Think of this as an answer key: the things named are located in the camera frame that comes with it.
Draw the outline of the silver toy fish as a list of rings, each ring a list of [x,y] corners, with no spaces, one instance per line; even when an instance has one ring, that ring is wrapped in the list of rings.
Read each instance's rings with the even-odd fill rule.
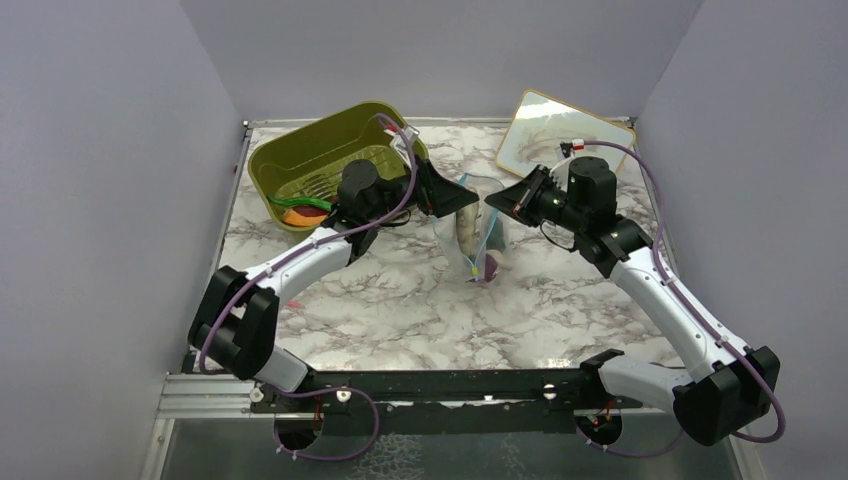
[[[461,208],[455,214],[455,232],[460,252],[469,260],[474,261],[479,247],[480,204],[471,203]]]

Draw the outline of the clear zip top bag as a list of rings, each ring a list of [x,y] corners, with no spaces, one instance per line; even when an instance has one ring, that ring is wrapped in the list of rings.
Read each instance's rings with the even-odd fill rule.
[[[477,193],[479,200],[449,216],[432,218],[433,233],[455,281],[487,284],[511,268],[505,216],[485,202],[504,185],[473,173],[464,173],[458,184]]]

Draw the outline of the purple red onion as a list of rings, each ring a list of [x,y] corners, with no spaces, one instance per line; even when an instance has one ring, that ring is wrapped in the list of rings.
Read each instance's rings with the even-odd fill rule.
[[[479,261],[476,280],[482,283],[489,283],[493,281],[499,273],[499,267],[502,260],[503,255],[500,251],[487,250]]]

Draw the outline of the green chili pepper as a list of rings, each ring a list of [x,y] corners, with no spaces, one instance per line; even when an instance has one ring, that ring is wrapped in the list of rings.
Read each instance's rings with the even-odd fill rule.
[[[309,196],[297,196],[290,198],[279,198],[273,195],[267,195],[267,200],[275,205],[285,207],[285,208],[294,208],[298,206],[308,206],[317,208],[324,212],[329,212],[332,209],[333,203],[316,197]]]

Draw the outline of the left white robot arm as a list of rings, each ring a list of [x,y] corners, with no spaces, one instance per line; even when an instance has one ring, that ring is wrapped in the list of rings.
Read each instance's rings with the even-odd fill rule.
[[[311,368],[276,344],[281,306],[361,258],[379,227],[400,213],[418,209],[441,218],[478,199],[421,158],[394,179],[381,177],[366,159],[348,164],[329,216],[305,240],[245,271],[223,266],[212,274],[188,332],[201,372],[213,361],[218,373],[275,387],[288,409],[306,408],[314,397]]]

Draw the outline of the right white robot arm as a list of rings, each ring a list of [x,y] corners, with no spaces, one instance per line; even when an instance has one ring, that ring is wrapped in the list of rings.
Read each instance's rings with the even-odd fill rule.
[[[571,161],[563,182],[538,165],[485,201],[525,226],[549,222],[571,232],[573,250],[637,303],[684,364],[670,369],[618,350],[598,354],[580,365],[577,393],[585,404],[600,407],[613,397],[641,402],[673,414],[705,446],[778,409],[776,354],[749,347],[722,326],[656,258],[651,237],[618,213],[617,177],[605,160]]]

